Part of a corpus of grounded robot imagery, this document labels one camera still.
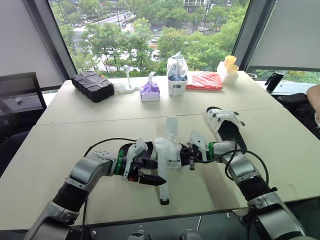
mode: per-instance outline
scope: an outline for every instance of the black case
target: black case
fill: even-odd
[[[115,94],[114,85],[94,71],[84,71],[71,78],[76,89],[98,103]]]

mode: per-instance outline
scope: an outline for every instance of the floor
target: floor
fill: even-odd
[[[291,211],[298,217],[308,236],[320,239],[320,198],[294,203]],[[182,217],[160,221],[133,223],[126,225],[92,228],[96,235],[93,240],[126,240],[132,232],[144,230],[152,240],[178,240],[187,229],[196,230],[200,216]],[[246,240],[246,225],[232,212],[204,215],[199,225],[199,233],[204,240]],[[25,233],[0,231],[0,240],[23,240]],[[254,227],[250,240],[259,237]]]

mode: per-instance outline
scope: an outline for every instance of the yellow cup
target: yellow cup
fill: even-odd
[[[227,69],[230,64],[235,64],[237,58],[235,56],[229,55],[224,59],[224,67]]]
[[[239,67],[237,65],[230,64],[226,69],[226,72],[230,75],[234,75],[237,73],[238,70],[239,70]]]

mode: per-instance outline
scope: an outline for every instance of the window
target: window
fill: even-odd
[[[316,85],[320,84],[319,71],[299,71],[299,70],[281,70],[281,69],[258,69],[250,68],[248,73],[253,73],[257,76],[256,81],[267,81],[268,78],[276,71],[284,73],[284,77],[280,84],[273,91],[274,94],[294,94],[306,93],[306,91]]]
[[[109,78],[166,74],[181,52],[191,71],[214,71],[233,51],[250,0],[48,0],[78,72]]]

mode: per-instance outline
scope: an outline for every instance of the black thermos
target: black thermos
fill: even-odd
[[[275,90],[276,86],[280,83],[280,81],[284,77],[284,75],[285,75],[285,73],[282,71],[274,72],[265,83],[265,85],[268,85],[266,87],[266,91],[268,93],[272,93]]]

